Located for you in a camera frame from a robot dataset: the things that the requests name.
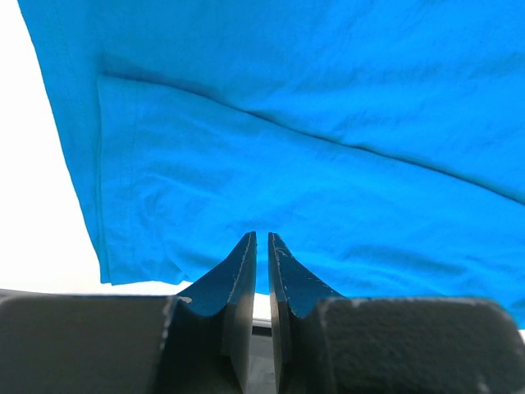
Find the blue t-shirt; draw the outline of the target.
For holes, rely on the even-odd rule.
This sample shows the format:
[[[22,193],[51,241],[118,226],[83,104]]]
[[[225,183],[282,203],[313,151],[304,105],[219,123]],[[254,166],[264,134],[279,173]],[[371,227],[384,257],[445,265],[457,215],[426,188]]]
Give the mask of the blue t-shirt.
[[[346,296],[524,322],[521,1],[22,1],[104,283],[246,232]]]

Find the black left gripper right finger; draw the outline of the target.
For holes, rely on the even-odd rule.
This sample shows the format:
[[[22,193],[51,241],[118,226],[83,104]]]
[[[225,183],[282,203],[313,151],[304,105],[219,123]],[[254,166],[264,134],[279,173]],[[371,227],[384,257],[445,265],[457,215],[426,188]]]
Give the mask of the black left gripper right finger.
[[[279,393],[521,393],[524,343],[474,297],[345,297],[276,233],[268,277]]]

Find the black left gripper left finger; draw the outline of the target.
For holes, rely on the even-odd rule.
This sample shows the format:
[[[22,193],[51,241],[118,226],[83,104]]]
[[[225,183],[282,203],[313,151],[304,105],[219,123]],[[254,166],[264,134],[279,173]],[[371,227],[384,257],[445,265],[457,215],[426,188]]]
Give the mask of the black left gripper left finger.
[[[176,295],[1,293],[4,393],[243,393],[257,240]]]

